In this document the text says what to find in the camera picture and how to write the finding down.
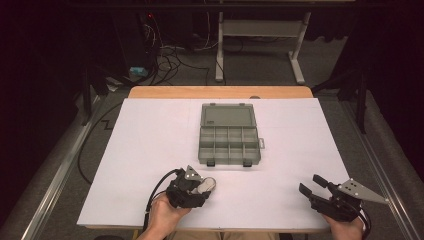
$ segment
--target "black cable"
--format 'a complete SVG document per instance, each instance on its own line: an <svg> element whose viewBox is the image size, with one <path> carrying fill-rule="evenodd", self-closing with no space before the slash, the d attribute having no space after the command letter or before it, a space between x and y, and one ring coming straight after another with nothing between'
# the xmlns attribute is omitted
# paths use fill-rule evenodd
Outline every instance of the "black cable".
<svg viewBox="0 0 424 240"><path fill-rule="evenodd" d="M207 68L207 67L195 67L195 66L191 66L191 65L189 65L189 64L187 64L187 63L184 63L183 61L181 61L181 59L178 57L178 54L177 54L177 49L175 48L175 58L180 62L180 64L181 65L184 65L184 66L186 66L186 67L189 67L189 68L193 68L193 69L199 69L199 70L206 70L206 76L205 76L205 85L207 86L208 85L208 75L209 75L209 70L210 70L210 68Z"/></svg>
<svg viewBox="0 0 424 240"><path fill-rule="evenodd" d="M85 176L85 174L83 173L83 171L82 171L82 168L81 168L81 155L82 155L82 152L83 152L83 150L84 150L84 147L85 147L85 144L87 143L87 140L90 138L90 135L91 135L91 133L93 132L93 130L96 128L96 126L97 126L97 124L99 124L102 120L103 120L103 118L107 115L107 114L109 114L112 110L114 110L116 107L118 107L119 105L122 105L122 102L121 103L118 103L118 104L116 104L115 106L113 106L113 107L111 107L109 110L107 110L100 118L99 118L99 120L97 120L96 121L96 123L94 123L94 125L93 125L93 127L90 129L90 131L88 132L88 134L87 134L87 136L85 137L85 139L84 139L84 141L82 142L82 145L81 145L81 149L80 149L80 151L79 151L79 153L78 153L78 158L77 158L77 166L78 166L78 171L79 171L79 173L80 173L80 175L81 175L81 177L89 184L89 185L91 185L93 182L92 181L90 181L86 176Z"/></svg>
<svg viewBox="0 0 424 240"><path fill-rule="evenodd" d="M181 169L174 169L174 170L168 172L167 174L165 174L165 176L162 177L162 179L158 182L158 184L156 184L156 187L153 189L152 194L149 197L149 201L147 202L147 205L146 205L146 211L144 213L144 224L143 224L143 231L142 232L146 231L147 226L149 225L150 208L152 207L152 202L156 197L156 195L155 195L156 191L158 190L158 188L160 187L162 182L165 181L165 179L167 177L169 177L173 173L178 173L180 171L181 171Z"/></svg>

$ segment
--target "table leg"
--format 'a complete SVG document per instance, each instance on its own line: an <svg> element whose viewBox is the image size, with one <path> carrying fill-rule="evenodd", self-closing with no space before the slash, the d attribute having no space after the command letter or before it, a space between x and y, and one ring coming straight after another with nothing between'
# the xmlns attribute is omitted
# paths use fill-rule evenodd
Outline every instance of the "table leg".
<svg viewBox="0 0 424 240"><path fill-rule="evenodd" d="M302 74L302 71L300 69L299 62L297 61L297 57L299 55L300 47L302 46L303 38L305 37L306 29L308 28L310 17L311 17L310 12L305 13L302 26L299 29L299 35L297 37L297 43L296 43L295 50L293 52L292 51L289 52L290 63L291 63L292 68L293 68L293 72L294 72L294 76L296 78L296 82L299 85L304 85L305 79L303 78L303 74Z"/></svg>
<svg viewBox="0 0 424 240"><path fill-rule="evenodd" d="M215 80L222 82L224 80L224 51L222 50L222 44L224 39L224 33L222 29L222 23L224 21L224 13L219 13L218 22L218 52L216 54L216 66L215 66Z"/></svg>

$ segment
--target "gray floor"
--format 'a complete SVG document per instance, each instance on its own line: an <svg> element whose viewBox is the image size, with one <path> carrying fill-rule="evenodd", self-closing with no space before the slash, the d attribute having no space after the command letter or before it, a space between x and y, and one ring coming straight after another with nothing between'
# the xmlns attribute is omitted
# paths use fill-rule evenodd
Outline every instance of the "gray floor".
<svg viewBox="0 0 424 240"><path fill-rule="evenodd" d="M318 39L303 44L299 62L307 86L312 87L328 79L344 43L345 40L325 43ZM279 40L273 43L246 41L241 52L233 53L230 51L238 51L240 43L233 39L227 40L225 49L228 51L224 57L226 85L296 85L287 58L287 52L293 46L293 40ZM214 80L215 50L195 52L178 50L178 56L185 64L203 69L180 65L177 75L162 85L224 85ZM164 62L165 58L159 57L158 61ZM100 102L103 104L96 114L97 119L122 102L128 92L129 89L121 88L102 99ZM349 175L374 191L399 200L392 207L369 202L365 204L373 220L373 230L369 239L420 239L419 236L423 238L424 231L421 227L424 224L423 183L395 141L372 95L367 96L367 134L363 135L358 133L352 122L351 106L355 105L354 101L339 102L336 92L325 90L316 94L315 97L320 100ZM113 125L119 114L119 107L106 114L102 120L109 120L109 125ZM22 238L56 171L63 159L70 154L78 134L83 130L81 122L82 116L79 114L22 195L0 231L0 239ZM95 175L112 132L105 128L105 124L101 121L93 128L81 154L81 167L89 179L93 179ZM384 170L383 174L378 171L379 169ZM81 178L76 166L72 165L66 184L57 201L54 201L53 210L46 213L45 221L39 226L38 234L34 238L27 239L90 240L96 236L108 234L131 239L133 233L129 230L93 230L76 225L88 190L89 185ZM303 239L303 237L300 234L294 235L295 239ZM309 239L331 239L331 235L310 235Z"/></svg>

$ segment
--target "human hand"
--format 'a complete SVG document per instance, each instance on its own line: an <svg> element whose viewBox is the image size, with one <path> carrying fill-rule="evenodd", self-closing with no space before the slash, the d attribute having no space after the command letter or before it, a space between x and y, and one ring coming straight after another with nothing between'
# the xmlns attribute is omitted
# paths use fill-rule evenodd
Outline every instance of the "human hand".
<svg viewBox="0 0 424 240"><path fill-rule="evenodd" d="M162 240L174 231L183 216L191 208L174 208L165 193L152 202L150 220L146 231L137 240Z"/></svg>
<svg viewBox="0 0 424 240"><path fill-rule="evenodd" d="M352 222L338 222L331 217L322 214L324 219L330 224L331 233L334 240L361 240L363 234L364 223L355 218Z"/></svg>

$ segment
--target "wooden table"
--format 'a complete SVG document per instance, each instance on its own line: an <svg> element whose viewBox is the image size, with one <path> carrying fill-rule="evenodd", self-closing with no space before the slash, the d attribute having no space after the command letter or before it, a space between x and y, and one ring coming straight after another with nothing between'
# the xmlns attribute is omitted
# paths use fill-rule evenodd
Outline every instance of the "wooden table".
<svg viewBox="0 0 424 240"><path fill-rule="evenodd" d="M211 101L253 104L258 134L265 140L258 165L199 163L200 110ZM217 187L202 208L182 219L179 230L325 232L327 223L310 209L299 183L329 197L312 181L313 174L334 182L349 177L319 102L307 87L136 87L121 108L77 224L141 228L157 182L187 165L215 178Z"/></svg>

